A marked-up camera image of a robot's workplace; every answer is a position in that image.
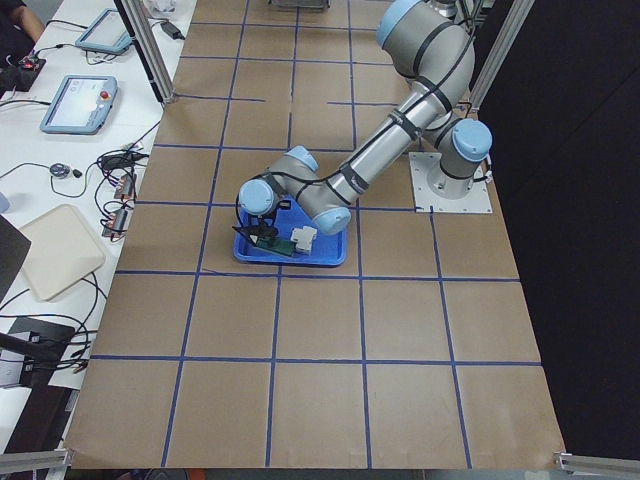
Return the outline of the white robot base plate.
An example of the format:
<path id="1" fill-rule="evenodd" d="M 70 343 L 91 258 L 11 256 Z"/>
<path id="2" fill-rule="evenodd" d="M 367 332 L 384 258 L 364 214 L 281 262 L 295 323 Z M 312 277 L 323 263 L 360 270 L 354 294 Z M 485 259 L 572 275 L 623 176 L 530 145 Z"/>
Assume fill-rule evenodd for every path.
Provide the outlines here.
<path id="1" fill-rule="evenodd" d="M 410 152 L 414 210 L 419 213 L 492 214 L 488 184 L 480 166 L 467 179 L 454 179 L 441 169 L 441 154 Z"/>

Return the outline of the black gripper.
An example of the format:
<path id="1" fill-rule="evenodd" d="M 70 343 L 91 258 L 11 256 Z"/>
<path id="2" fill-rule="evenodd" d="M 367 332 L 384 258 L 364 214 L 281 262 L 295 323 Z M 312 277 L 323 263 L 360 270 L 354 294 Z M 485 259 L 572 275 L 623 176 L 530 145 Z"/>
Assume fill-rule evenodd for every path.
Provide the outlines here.
<path id="1" fill-rule="evenodd" d="M 268 225 L 263 219 L 259 219 L 257 224 L 233 226 L 233 229 L 252 245 L 256 245 L 259 241 L 273 243 L 278 236 L 278 229 Z"/>

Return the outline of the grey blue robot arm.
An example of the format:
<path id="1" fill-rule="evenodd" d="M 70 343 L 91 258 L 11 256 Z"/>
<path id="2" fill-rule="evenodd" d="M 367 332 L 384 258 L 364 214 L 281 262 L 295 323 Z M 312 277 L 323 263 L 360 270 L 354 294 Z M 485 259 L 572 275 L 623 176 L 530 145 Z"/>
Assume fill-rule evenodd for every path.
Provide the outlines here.
<path id="1" fill-rule="evenodd" d="M 441 13 L 438 1 L 394 1 L 380 20 L 376 41 L 411 86 L 408 97 L 343 162 L 321 178 L 304 147 L 286 152 L 240 190 L 239 206 L 263 218 L 285 197 L 296 201 L 325 235 L 345 229 L 348 209 L 415 141 L 427 140 L 440 154 L 432 190 L 449 199 L 465 195 L 492 146 L 489 128 L 453 112 L 474 69 L 473 36 Z"/>

